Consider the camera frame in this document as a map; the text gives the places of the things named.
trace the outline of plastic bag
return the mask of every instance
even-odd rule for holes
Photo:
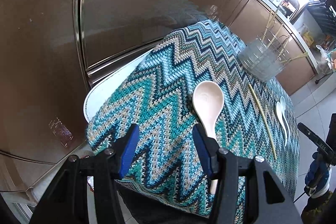
[[[336,72],[336,66],[335,66],[335,61],[336,61],[336,49],[333,49],[331,52],[327,54],[328,59],[330,60],[331,63],[331,69],[333,72]]]
[[[320,45],[316,45],[316,48],[321,52],[321,61],[318,62],[318,70],[325,75],[332,73],[331,61],[330,57],[328,57],[330,52],[325,51]]]

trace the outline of tiled floor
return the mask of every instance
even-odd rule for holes
[[[321,139],[325,140],[329,132],[329,123],[332,113],[336,112],[336,85],[335,75],[332,75],[330,79],[324,79],[326,85],[323,84],[313,86],[315,83],[313,80],[307,85],[302,87],[299,91],[291,96],[295,116],[297,122],[302,122]],[[328,92],[328,96],[323,96],[324,92]],[[300,163],[299,163],[299,177],[296,186],[295,199],[303,193],[305,187],[305,174],[308,172],[309,166],[313,161],[311,155],[316,151],[316,146],[301,132],[300,135]],[[336,187],[336,168],[332,168],[333,175],[330,180],[330,190],[333,191]],[[295,206],[299,213],[307,204],[308,196],[303,195],[296,203]]]

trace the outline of white ceramic spoon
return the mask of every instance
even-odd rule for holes
[[[281,110],[281,104],[280,102],[277,102],[276,103],[276,106],[275,106],[275,113],[278,117],[278,120],[283,128],[283,132],[285,134],[285,146],[287,145],[287,131],[286,131],[286,128],[285,128],[285,125],[284,125],[284,122],[282,120],[282,110]]]
[[[285,116],[285,110],[286,110],[286,101],[285,98],[283,96],[280,97],[280,104],[281,104],[281,112],[282,112],[282,116],[285,119],[286,122],[286,126],[287,126],[287,142],[289,142],[290,138],[291,138],[291,130],[289,129],[289,125]]]
[[[224,106],[224,95],[215,82],[200,82],[193,93],[194,109],[208,137],[216,140],[215,124]],[[210,194],[216,193],[217,180],[211,182]]]

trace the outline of knitted table cover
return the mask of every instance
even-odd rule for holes
[[[87,139],[98,153],[125,135],[132,123],[140,127],[131,168],[119,181],[160,202],[209,216],[214,196],[203,173],[192,137],[199,122],[192,94],[198,83],[212,80],[224,93],[224,108],[216,122],[219,146],[237,156],[263,155],[292,198],[295,194],[299,135],[293,105],[274,78],[261,83],[247,73],[237,58],[245,44],[223,24],[204,20],[177,29],[138,65],[110,96],[87,127]],[[277,153],[274,161],[266,127],[253,99],[251,83],[272,133]],[[284,134],[274,106],[284,96],[291,138]],[[244,212],[244,179],[240,178],[236,223]]]

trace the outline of gloved hand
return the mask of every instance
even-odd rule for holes
[[[319,162],[317,162],[316,161],[317,155],[318,155],[318,152],[315,152],[312,155],[314,161],[311,163],[308,173],[304,179],[305,184],[308,185],[314,178],[318,167],[320,167],[320,169],[322,170],[323,177],[318,183],[314,194],[311,195],[312,198],[318,198],[324,195],[329,190],[329,181],[331,177],[331,168],[327,167],[325,161],[323,160],[320,160]]]

